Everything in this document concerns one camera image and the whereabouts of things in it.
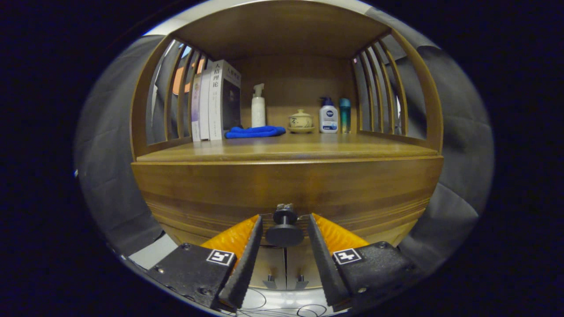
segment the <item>pot lid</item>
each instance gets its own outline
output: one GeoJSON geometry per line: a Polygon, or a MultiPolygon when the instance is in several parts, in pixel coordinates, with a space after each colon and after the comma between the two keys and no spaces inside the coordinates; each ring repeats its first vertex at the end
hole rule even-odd
{"type": "Polygon", "coordinates": [[[294,113],[293,115],[291,115],[290,118],[291,118],[291,117],[310,117],[310,118],[311,118],[311,115],[305,113],[305,112],[303,111],[303,109],[298,109],[298,112],[297,112],[297,113],[294,113]]]}

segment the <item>blue towel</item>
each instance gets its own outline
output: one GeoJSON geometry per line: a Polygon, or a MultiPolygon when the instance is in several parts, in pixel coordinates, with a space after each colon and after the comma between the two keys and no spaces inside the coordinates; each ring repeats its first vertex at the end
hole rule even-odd
{"type": "Polygon", "coordinates": [[[286,133],[286,129],[281,126],[260,126],[260,127],[250,127],[248,129],[241,129],[236,126],[231,129],[231,131],[225,133],[227,139],[236,138],[264,138],[264,137],[275,137],[286,133]]]}

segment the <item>black background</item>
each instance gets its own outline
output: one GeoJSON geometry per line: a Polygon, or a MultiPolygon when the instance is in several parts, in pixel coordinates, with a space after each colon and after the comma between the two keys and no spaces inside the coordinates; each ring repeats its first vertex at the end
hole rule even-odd
{"type": "MultiPolygon", "coordinates": [[[[3,4],[2,93],[8,155],[2,311],[14,315],[191,316],[119,263],[73,179],[81,105],[104,67],[188,1],[3,4]]],[[[371,312],[388,315],[556,315],[561,223],[562,7],[488,1],[382,1],[445,49],[490,112],[496,170],[483,218],[431,278],[371,312]]]]}

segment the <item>white book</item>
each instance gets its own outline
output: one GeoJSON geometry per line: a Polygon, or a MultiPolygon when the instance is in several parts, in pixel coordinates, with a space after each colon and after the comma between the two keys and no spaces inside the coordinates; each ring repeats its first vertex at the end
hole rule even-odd
{"type": "Polygon", "coordinates": [[[210,69],[210,140],[221,140],[225,132],[241,125],[241,73],[225,60],[213,62],[210,69]]]}
{"type": "Polygon", "coordinates": [[[202,74],[195,74],[194,81],[192,83],[192,111],[191,111],[191,120],[192,120],[192,141],[199,142],[201,141],[200,138],[200,88],[201,88],[201,78],[202,74]]]}
{"type": "Polygon", "coordinates": [[[207,67],[202,72],[202,87],[200,89],[200,139],[209,140],[209,93],[212,69],[207,67]]]}

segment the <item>shelf top board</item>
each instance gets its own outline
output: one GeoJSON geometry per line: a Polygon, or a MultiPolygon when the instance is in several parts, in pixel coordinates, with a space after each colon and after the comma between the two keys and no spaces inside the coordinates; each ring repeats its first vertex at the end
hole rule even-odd
{"type": "Polygon", "coordinates": [[[290,134],[182,144],[137,158],[137,162],[257,162],[397,159],[436,156],[437,151],[361,134],[290,134]]]}
{"type": "Polygon", "coordinates": [[[204,16],[172,36],[213,60],[261,55],[352,59],[389,26],[357,12],[312,1],[263,1],[204,16]]]}

